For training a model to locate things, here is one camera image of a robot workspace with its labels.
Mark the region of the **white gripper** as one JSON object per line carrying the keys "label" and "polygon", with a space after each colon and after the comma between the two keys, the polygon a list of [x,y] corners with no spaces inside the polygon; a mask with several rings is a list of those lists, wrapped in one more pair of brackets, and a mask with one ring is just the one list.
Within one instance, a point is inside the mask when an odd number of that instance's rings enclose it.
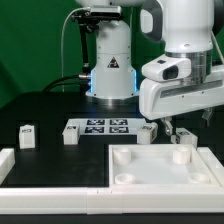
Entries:
{"label": "white gripper", "polygon": [[224,104],[224,65],[214,66],[200,85],[182,86],[145,79],[140,86],[139,110],[149,120],[161,119],[165,133],[173,134],[170,116],[205,109],[202,118],[210,125],[213,108]]}

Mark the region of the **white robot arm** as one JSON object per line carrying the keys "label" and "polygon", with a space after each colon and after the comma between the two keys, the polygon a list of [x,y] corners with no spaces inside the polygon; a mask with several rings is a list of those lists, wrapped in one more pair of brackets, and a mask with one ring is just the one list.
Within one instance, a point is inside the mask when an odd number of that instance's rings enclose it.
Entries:
{"label": "white robot arm", "polygon": [[[212,38],[224,26],[224,0],[76,0],[98,20],[97,62],[87,96],[109,103],[139,96],[149,120],[224,104],[224,65],[212,64]],[[140,29],[164,53],[141,68],[144,80],[134,91],[129,26],[110,15],[139,6]]]}

